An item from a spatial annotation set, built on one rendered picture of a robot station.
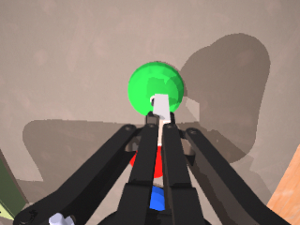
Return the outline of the blue dome bell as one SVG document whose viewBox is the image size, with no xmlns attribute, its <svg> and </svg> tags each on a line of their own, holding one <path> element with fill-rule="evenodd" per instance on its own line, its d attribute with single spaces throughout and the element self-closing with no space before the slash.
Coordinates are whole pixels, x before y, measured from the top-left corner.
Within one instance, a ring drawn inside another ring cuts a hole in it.
<svg viewBox="0 0 300 225">
<path fill-rule="evenodd" d="M 150 208 L 165 210 L 163 187 L 155 187 L 153 185 Z"/>
</svg>

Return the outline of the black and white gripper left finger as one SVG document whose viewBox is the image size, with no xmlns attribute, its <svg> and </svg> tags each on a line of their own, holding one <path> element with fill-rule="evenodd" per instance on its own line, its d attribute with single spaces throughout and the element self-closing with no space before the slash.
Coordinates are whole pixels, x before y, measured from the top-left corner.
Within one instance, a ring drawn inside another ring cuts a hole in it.
<svg viewBox="0 0 300 225">
<path fill-rule="evenodd" d="M 144 127 L 123 125 L 59 189 L 18 213 L 13 225 L 85 225 L 135 155 L 112 225 L 145 225 L 160 127 L 161 94 L 155 94 Z"/>
</svg>

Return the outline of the green dome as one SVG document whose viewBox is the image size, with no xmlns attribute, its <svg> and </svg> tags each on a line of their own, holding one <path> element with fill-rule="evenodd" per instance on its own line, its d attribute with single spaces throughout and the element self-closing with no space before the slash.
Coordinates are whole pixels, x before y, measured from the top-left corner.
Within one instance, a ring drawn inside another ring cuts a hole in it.
<svg viewBox="0 0 300 225">
<path fill-rule="evenodd" d="M 131 105 L 143 115 L 153 111 L 155 94 L 168 95 L 170 112 L 174 112 L 182 102 L 184 84 L 173 67 L 152 62 L 134 71 L 128 82 L 127 91 Z"/>
</svg>

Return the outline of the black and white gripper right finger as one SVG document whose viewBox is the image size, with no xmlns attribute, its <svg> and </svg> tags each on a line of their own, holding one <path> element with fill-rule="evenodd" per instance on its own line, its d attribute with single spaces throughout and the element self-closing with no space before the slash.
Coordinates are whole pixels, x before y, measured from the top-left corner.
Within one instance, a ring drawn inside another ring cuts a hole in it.
<svg viewBox="0 0 300 225">
<path fill-rule="evenodd" d="M 198 129 L 177 127 L 165 94 L 161 94 L 159 146 L 164 206 L 172 209 L 172 225 L 205 225 L 188 167 L 222 225 L 292 225 L 263 204 Z"/>
</svg>

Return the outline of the red dome bell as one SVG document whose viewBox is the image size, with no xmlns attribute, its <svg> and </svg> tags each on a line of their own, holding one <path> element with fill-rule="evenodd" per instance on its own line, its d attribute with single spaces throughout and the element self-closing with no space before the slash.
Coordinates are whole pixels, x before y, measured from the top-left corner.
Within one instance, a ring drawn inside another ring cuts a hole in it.
<svg viewBox="0 0 300 225">
<path fill-rule="evenodd" d="M 135 156 L 136 157 L 136 156 Z M 133 162 L 135 157 L 131 160 L 130 164 L 133 166 Z M 154 178 L 162 176 L 162 165 L 161 165 L 161 155 L 160 155 L 160 146 L 157 146 L 157 161 L 156 161 L 156 168 L 155 168 L 155 175 Z"/>
</svg>

